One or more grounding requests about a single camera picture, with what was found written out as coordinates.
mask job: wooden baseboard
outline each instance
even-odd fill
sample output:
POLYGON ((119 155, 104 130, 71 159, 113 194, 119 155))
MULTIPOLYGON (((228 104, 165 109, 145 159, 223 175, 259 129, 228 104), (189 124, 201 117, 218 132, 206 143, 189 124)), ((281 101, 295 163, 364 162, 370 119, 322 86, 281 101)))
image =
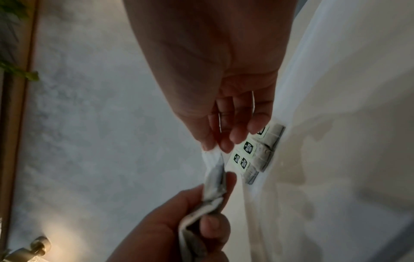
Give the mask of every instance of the wooden baseboard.
MULTIPOLYGON (((15 60, 20 68, 31 70, 38 0, 25 3, 30 6, 29 18, 15 28, 19 38, 15 60)), ((0 250, 5 250, 7 245, 26 86, 27 81, 21 77, 4 77, 0 100, 0 250)))

